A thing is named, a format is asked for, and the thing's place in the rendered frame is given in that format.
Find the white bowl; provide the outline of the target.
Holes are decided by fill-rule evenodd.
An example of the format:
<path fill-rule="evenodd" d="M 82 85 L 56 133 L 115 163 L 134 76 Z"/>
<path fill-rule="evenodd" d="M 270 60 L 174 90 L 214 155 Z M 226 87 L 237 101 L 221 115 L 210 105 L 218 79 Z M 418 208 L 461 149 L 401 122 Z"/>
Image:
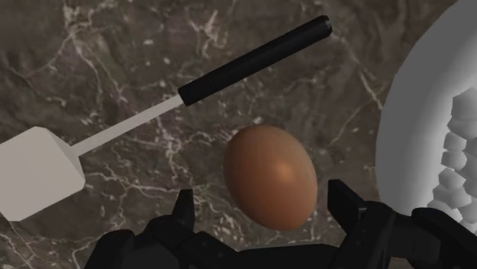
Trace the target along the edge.
<path fill-rule="evenodd" d="M 457 0 L 394 77 L 376 141 L 379 196 L 439 209 L 477 235 L 477 0 Z"/>

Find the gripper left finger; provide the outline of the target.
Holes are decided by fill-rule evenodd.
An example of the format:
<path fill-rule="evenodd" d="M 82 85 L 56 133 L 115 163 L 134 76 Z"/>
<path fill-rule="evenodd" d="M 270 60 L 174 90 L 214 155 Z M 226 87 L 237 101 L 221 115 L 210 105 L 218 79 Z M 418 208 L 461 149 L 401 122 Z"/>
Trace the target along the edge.
<path fill-rule="evenodd" d="M 239 269 L 239 254 L 206 232 L 195 232 L 193 191 L 181 190 L 170 215 L 104 234 L 84 269 Z"/>

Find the brown egg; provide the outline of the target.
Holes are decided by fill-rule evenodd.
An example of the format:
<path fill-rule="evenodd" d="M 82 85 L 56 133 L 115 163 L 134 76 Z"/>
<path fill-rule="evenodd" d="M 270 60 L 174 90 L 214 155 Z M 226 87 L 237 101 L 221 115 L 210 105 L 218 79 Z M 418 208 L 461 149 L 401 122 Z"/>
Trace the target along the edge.
<path fill-rule="evenodd" d="M 314 165 L 302 144 L 272 125 L 251 125 L 228 142 L 223 173 L 237 207 L 265 228 L 299 228 L 316 205 Z"/>

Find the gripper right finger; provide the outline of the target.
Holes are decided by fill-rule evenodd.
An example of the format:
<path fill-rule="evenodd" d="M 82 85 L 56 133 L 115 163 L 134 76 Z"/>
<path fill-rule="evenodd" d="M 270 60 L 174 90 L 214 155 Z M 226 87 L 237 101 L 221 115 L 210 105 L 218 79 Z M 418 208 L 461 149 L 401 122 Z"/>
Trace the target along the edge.
<path fill-rule="evenodd" d="M 477 235 L 446 213 L 417 208 L 404 216 L 338 179 L 327 192 L 328 211 L 346 232 L 327 269 L 388 269 L 391 258 L 414 269 L 477 269 Z"/>

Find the black-handled white mallet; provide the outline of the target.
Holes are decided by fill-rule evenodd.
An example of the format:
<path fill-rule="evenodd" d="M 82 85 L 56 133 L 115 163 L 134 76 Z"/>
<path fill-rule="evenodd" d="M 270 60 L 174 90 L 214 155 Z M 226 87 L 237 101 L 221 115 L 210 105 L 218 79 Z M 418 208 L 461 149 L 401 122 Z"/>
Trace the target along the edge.
<path fill-rule="evenodd" d="M 181 86 L 177 94 L 74 145 L 34 126 L 0 144 L 0 214 L 22 221 L 83 189 L 79 157 L 180 105 L 191 106 L 331 35 L 320 15 Z"/>

